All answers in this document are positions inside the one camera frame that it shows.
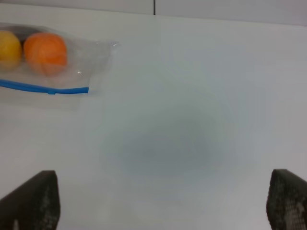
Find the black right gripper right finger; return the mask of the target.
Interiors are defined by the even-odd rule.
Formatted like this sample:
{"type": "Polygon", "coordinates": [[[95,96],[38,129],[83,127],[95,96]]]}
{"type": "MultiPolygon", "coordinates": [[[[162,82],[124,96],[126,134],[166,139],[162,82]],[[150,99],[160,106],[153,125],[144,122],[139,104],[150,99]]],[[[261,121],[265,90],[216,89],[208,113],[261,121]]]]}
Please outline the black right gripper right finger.
{"type": "Polygon", "coordinates": [[[272,230],[306,230],[307,182],[289,170],[274,169],[266,213],[272,230]]]}

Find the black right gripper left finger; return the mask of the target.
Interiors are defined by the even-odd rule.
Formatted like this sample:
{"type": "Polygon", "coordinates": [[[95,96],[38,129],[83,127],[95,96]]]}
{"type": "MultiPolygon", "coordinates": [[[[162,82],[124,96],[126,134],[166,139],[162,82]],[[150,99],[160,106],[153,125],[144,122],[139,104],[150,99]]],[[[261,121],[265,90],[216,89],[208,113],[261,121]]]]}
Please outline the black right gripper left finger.
{"type": "Polygon", "coordinates": [[[0,200],[2,230],[55,230],[60,219],[58,178],[41,171],[0,200]]]}

